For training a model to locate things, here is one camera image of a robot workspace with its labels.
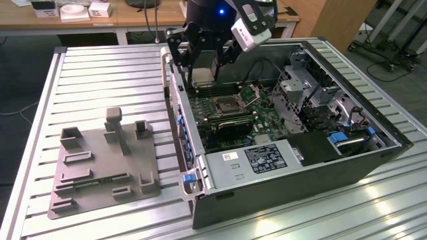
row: power supply label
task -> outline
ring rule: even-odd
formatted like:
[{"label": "power supply label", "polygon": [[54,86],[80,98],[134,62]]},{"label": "power supply label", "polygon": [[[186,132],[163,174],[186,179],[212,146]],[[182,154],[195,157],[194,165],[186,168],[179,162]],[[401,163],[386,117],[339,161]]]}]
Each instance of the power supply label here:
[{"label": "power supply label", "polygon": [[277,144],[246,149],[245,153],[257,174],[262,174],[289,166]]}]

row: white sticker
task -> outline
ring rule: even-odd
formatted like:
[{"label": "white sticker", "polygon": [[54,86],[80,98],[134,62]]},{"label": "white sticker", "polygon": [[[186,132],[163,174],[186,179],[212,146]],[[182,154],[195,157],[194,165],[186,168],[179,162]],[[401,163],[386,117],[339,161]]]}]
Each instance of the white sticker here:
[{"label": "white sticker", "polygon": [[238,159],[239,156],[238,156],[238,153],[234,151],[234,152],[224,153],[222,155],[222,158],[224,159],[224,161],[228,161],[228,160],[233,160],[233,159]]},{"label": "white sticker", "polygon": [[250,15],[247,15],[247,18],[251,22],[255,22],[258,20],[258,17],[255,15],[255,12],[253,12]]},{"label": "white sticker", "polygon": [[103,26],[114,26],[112,23],[94,23],[95,27],[103,27]]}]

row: blue tab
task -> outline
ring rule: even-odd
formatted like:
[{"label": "blue tab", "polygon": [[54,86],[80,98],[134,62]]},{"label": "blue tab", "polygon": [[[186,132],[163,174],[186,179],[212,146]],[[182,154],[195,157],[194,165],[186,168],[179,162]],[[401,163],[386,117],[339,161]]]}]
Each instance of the blue tab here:
[{"label": "blue tab", "polygon": [[335,143],[335,144],[342,141],[349,140],[346,133],[343,133],[342,131],[334,132],[329,138],[331,139],[333,143]]},{"label": "blue tab", "polygon": [[182,176],[182,181],[184,184],[195,183],[198,181],[196,174],[186,174]]},{"label": "blue tab", "polygon": [[371,126],[367,127],[367,134],[373,137],[373,135],[375,134],[375,130]]}]

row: wooden desk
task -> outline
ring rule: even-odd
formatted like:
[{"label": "wooden desk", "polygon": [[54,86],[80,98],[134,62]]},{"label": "wooden desk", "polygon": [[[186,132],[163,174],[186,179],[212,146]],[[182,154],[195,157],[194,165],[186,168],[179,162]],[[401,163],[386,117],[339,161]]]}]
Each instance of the wooden desk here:
[{"label": "wooden desk", "polygon": [[[160,0],[158,9],[159,31],[180,28],[186,18],[180,0]],[[0,0],[0,36],[32,36],[60,34],[116,33],[119,45],[127,45],[127,32],[148,31],[144,12],[127,5],[124,0],[110,0],[112,14],[110,18],[92,17],[90,21],[63,23],[59,17],[38,18],[31,6],[18,7],[11,0]],[[148,24],[155,30],[155,9],[147,10]],[[281,36],[290,38],[299,16],[281,13],[277,27],[283,28]]]},{"label": "wooden desk", "polygon": [[326,37],[343,53],[377,0],[283,0],[302,17],[294,38]]},{"label": "wooden desk", "polygon": [[0,0],[0,30],[75,29],[98,25],[116,26],[116,0],[110,0],[111,17],[91,17],[90,21],[62,22],[60,17],[38,17],[31,6],[18,7],[11,0]]}]

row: green circuit board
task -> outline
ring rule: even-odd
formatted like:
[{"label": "green circuit board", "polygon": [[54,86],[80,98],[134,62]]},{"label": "green circuit board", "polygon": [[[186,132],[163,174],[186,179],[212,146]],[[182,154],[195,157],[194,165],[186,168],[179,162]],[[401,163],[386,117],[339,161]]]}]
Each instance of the green circuit board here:
[{"label": "green circuit board", "polygon": [[254,85],[241,89],[206,89],[188,92],[199,135],[207,153],[283,139],[286,126],[270,100],[270,93]]}]

